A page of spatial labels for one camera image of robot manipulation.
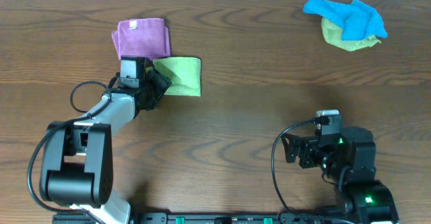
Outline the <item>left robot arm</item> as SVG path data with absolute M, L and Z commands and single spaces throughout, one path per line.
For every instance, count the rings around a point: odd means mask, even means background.
M 43 150 L 41 202 L 54 202 L 53 223 L 131 223 L 131 205 L 113 189 L 112 139 L 140 111 L 153 110 L 171 80 L 156 69 L 116 74 L 101 100 L 79 118 L 52 122 Z

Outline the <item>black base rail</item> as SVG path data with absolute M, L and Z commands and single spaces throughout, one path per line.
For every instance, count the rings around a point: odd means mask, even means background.
M 343 217 L 292 213 L 163 213 L 129 212 L 124 215 L 103 216 L 96 213 L 57 213 L 52 224 L 128 223 L 128 224 L 309 224 L 352 223 Z

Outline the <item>folded purple cloth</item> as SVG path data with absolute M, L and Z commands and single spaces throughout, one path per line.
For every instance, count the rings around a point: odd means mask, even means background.
M 118 23 L 111 34 L 118 58 L 171 56 L 169 30 L 161 18 L 131 19 Z

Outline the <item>green microfiber cloth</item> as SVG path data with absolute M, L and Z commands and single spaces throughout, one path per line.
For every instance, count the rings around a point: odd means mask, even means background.
M 167 96 L 201 96 L 201 60 L 195 57 L 155 59 L 152 64 L 171 80 Z

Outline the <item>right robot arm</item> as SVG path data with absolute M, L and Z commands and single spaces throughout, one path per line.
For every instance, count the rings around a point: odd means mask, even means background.
M 305 223 L 398 223 L 390 190 L 375 178 L 373 134 L 357 126 L 322 126 L 314 137 L 281 136 L 286 161 L 301 168 L 319 167 L 332 180 L 336 204 L 315 213 L 298 213 Z

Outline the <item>crumpled blue cloth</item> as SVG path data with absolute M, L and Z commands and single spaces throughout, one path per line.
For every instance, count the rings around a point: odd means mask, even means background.
M 363 40 L 372 35 L 379 38 L 388 37 L 380 13 L 360 0 L 353 0 L 350 4 L 308 0 L 303 12 L 320 15 L 339 26 L 343 30 L 342 40 Z

